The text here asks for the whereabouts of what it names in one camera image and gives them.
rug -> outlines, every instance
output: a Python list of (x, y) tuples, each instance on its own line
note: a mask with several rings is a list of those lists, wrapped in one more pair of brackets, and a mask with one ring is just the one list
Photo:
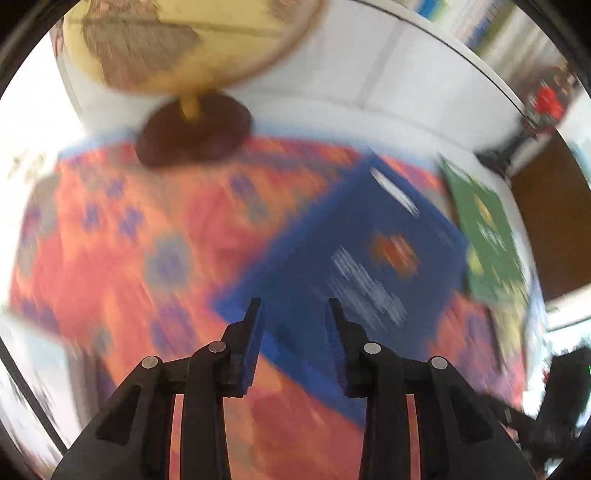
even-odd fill
[[(148, 171), (132, 140), (70, 150), (31, 195), (11, 307), (98, 352), (113, 387), (147, 355), (191, 355), (226, 326), (210, 307), (215, 294), (238, 282), (360, 156), (336, 144), (251, 138), (224, 162)], [(441, 178), (385, 160), (447, 209)], [(432, 354), (475, 389), (520, 404), (521, 353), (500, 373), (483, 307), (456, 293), (428, 338)], [(235, 479), (358, 476), (363, 430), (264, 357), (248, 395), (225, 400), (225, 418)], [(173, 479), (179, 438), (176, 414)]]

